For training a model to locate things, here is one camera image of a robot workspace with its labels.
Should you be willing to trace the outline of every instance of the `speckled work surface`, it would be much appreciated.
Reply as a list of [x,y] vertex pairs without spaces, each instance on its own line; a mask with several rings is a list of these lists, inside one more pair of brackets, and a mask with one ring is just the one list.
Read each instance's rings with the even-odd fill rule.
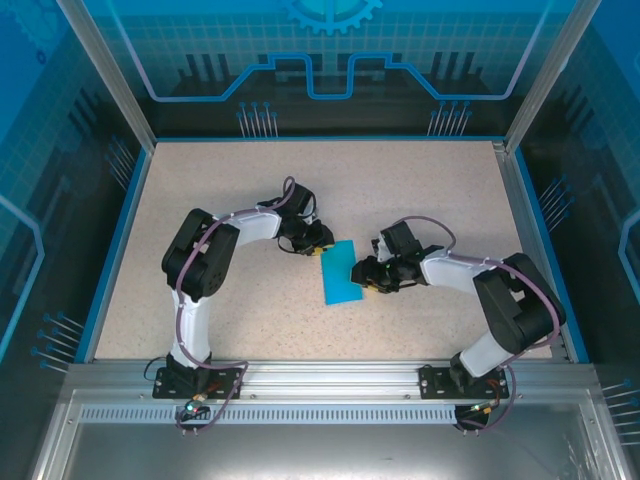
[[[279,195],[287,175],[316,194],[323,222],[336,240],[355,242],[358,259],[380,229],[410,214],[447,223],[459,253],[520,249],[490,142],[160,143],[96,358],[166,354],[174,315],[160,262],[185,215],[251,207]],[[446,245],[437,227],[411,227],[423,245]],[[445,288],[367,291],[364,301],[326,306],[320,259],[265,240],[236,250],[215,295],[210,342],[220,359],[449,358],[486,328],[474,296]]]

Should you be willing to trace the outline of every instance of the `blue towel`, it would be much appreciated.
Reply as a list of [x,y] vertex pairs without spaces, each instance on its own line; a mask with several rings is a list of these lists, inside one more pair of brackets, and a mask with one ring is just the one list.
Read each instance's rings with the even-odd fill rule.
[[362,287],[351,282],[351,269],[356,264],[353,240],[341,240],[320,257],[327,305],[362,300]]

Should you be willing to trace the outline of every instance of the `enclosure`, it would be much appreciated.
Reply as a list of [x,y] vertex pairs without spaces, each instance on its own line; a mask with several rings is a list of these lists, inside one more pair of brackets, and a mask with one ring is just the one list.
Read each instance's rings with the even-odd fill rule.
[[[0,0],[5,477],[635,478],[639,18],[631,0]],[[533,260],[567,321],[513,363],[500,428],[463,434],[472,399],[421,398],[421,368],[486,331],[477,298],[328,305],[323,257],[261,241],[210,319],[214,364],[249,361],[239,398],[182,438],[184,400],[143,377],[174,338],[163,255],[192,208],[252,207],[287,175],[358,260],[407,215],[456,252]]]

